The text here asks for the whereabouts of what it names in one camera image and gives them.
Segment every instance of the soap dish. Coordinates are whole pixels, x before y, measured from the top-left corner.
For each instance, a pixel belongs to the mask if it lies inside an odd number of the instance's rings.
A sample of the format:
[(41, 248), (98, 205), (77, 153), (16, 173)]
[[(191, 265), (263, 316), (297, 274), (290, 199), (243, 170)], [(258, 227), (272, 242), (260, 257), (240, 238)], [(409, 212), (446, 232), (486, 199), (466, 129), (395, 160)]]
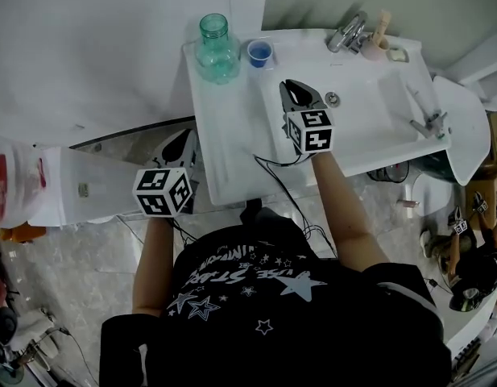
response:
[(404, 48), (399, 48), (397, 46), (390, 47), (390, 49), (387, 51), (387, 58), (391, 61), (409, 63), (408, 52), (406, 52)]

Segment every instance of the faucet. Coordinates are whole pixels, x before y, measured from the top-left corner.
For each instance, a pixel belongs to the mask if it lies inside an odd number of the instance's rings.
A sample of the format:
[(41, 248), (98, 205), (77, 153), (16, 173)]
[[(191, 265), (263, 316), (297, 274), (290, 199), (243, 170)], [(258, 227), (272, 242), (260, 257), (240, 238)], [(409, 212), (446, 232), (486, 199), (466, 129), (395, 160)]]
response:
[(327, 48), (332, 53), (338, 53), (342, 46), (358, 52), (358, 48), (355, 48), (352, 44), (361, 34), (367, 19), (368, 15), (366, 11), (358, 11), (346, 26), (336, 30), (332, 39), (327, 43)]

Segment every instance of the gray wall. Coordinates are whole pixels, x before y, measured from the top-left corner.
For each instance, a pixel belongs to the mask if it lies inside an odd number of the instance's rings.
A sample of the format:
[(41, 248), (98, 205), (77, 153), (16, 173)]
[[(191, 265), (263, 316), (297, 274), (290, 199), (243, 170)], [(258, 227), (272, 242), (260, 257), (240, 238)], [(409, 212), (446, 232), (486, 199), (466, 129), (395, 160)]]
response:
[(428, 65), (445, 68), (497, 31), (497, 0), (266, 0), (263, 29), (335, 28), (358, 8), (375, 27), (392, 14), (389, 34), (420, 40)]

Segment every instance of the toothbrush holder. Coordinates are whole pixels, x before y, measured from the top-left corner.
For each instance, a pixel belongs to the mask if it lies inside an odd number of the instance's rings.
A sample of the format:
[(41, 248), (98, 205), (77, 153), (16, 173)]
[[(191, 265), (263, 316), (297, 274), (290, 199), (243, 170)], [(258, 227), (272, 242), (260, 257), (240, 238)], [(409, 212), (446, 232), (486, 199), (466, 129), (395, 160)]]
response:
[(375, 42), (371, 39), (371, 35), (367, 39), (364, 39), (361, 46), (361, 53), (368, 60), (381, 60), (386, 58), (386, 52), (390, 49), (390, 44), (387, 42), (386, 38), (380, 41), (380, 45), (377, 46)]

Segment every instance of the drain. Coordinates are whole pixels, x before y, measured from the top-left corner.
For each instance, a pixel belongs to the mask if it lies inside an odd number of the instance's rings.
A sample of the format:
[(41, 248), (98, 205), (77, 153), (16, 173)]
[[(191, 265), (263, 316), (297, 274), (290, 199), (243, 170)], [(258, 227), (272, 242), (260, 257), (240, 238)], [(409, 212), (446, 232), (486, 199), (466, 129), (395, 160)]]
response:
[(338, 107), (341, 103), (341, 99), (334, 92), (328, 92), (325, 95), (325, 103), (330, 107)]

